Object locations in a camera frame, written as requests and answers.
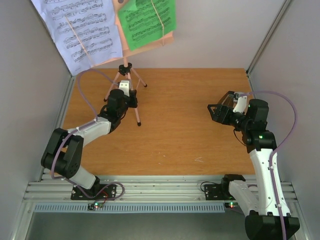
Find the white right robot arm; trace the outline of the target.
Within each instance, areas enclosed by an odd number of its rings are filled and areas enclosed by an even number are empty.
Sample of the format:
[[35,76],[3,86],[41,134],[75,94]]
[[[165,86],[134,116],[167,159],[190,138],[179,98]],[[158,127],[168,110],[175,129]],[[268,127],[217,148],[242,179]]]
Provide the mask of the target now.
[[245,232],[250,240],[288,240],[300,229],[300,221],[291,215],[283,194],[277,160],[280,146],[267,129],[269,105],[248,96],[249,92],[228,91],[207,109],[214,122],[242,133],[242,143],[254,167],[258,195],[238,174],[226,174],[220,191],[225,198],[234,199],[244,213]]

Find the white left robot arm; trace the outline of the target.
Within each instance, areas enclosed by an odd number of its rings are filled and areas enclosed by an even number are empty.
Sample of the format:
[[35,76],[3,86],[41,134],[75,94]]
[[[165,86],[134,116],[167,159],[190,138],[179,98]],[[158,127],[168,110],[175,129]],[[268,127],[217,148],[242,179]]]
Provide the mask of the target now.
[[88,198],[96,199],[107,185],[81,165],[83,148],[99,137],[112,133],[129,108],[137,108],[137,91],[113,89],[100,113],[90,122],[72,129],[55,129],[41,158],[41,165],[76,185]]

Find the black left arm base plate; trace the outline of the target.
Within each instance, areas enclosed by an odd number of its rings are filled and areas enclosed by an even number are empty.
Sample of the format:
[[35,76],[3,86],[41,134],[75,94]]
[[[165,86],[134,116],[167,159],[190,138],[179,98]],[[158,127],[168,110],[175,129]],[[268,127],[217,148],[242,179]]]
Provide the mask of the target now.
[[78,186],[74,186],[71,191],[70,199],[74,201],[80,200],[99,200],[105,198],[113,199],[117,193],[117,185],[110,184],[106,187],[106,184],[100,184],[97,189],[85,189]]

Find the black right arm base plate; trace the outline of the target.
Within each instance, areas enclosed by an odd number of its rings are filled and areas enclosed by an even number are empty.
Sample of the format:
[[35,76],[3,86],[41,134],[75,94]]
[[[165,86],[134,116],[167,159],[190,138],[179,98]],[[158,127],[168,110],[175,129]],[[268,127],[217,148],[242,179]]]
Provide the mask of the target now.
[[227,201],[230,197],[223,192],[221,184],[206,182],[202,187],[206,201]]

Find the black metronome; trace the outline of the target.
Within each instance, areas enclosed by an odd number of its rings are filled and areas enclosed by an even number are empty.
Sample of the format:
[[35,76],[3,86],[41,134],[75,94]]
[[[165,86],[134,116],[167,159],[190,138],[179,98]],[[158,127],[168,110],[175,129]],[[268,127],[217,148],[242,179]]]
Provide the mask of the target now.
[[218,104],[233,109],[235,105],[235,95],[233,93],[226,93],[219,100]]

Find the green sheet music page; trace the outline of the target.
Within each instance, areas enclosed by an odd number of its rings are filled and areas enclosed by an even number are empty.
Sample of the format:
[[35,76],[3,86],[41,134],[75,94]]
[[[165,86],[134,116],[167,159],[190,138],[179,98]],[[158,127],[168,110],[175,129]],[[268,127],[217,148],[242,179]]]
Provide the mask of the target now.
[[163,38],[177,27],[174,0],[130,0],[117,15],[131,51]]

